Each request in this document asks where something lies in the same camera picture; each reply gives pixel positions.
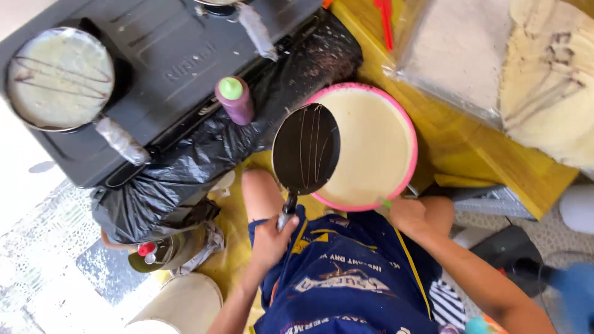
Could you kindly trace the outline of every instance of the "frying pan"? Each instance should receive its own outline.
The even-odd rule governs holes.
[[[6,87],[12,110],[29,127],[66,132],[87,123],[135,166],[148,151],[102,110],[115,85],[107,49],[85,31],[60,27],[25,43],[8,64]]]
[[[293,111],[272,145],[272,168],[289,196],[278,230],[295,214],[297,196],[318,191],[332,176],[340,155],[340,133],[332,113],[319,103]]]

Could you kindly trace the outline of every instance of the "pink bowl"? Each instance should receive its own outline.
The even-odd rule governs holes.
[[[391,200],[391,199],[395,198],[396,196],[400,195],[400,193],[402,193],[402,191],[404,191],[404,189],[410,182],[410,179],[412,178],[413,173],[415,172],[417,155],[418,155],[418,144],[416,141],[415,128],[413,127],[412,122],[410,121],[410,118],[406,114],[406,111],[402,108],[402,106],[400,106],[400,104],[398,102],[396,102],[396,100],[394,100],[393,97],[391,97],[388,93],[384,92],[383,90],[377,89],[375,87],[367,86],[367,85],[361,84],[361,83],[341,83],[341,84],[332,85],[328,88],[320,90],[319,92],[317,92],[316,94],[311,96],[307,100],[306,104],[314,103],[321,96],[323,96],[327,93],[333,92],[335,90],[341,90],[341,89],[361,89],[366,92],[374,93],[374,94],[382,97],[383,99],[387,100],[388,102],[390,102],[400,112],[400,114],[406,121],[407,129],[410,131],[410,134],[411,134],[411,148],[410,149],[412,150],[412,154],[411,154],[408,170],[406,172],[404,179],[398,185],[398,187],[396,187],[396,189],[394,189],[394,191],[387,197],[388,200]],[[318,193],[314,193],[314,194],[312,194],[312,196],[314,196],[314,198],[316,198],[318,201],[324,203],[325,205],[328,205],[329,207],[332,207],[337,210],[347,211],[347,212],[368,211],[368,210],[373,210],[373,209],[381,206],[381,203],[374,203],[374,204],[369,204],[366,206],[344,206],[344,205],[331,203],[330,201],[321,197]]]

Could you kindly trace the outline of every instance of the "black gas stove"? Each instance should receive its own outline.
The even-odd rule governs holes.
[[[293,39],[311,30],[320,0],[250,5],[283,55]],[[116,65],[117,90],[104,113],[156,159],[218,108],[218,79],[237,74],[254,81],[270,62],[257,55],[235,17],[232,8],[206,7],[206,14],[197,14],[192,0],[59,0],[0,42],[0,64],[6,68],[26,41],[52,27],[98,36]],[[126,162],[91,127],[31,133],[79,187],[118,188],[143,168]]]

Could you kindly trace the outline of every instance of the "white bucket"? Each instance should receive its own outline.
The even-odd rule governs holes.
[[[159,294],[125,326],[126,334],[203,334],[223,305],[214,281],[190,273],[167,281]]]

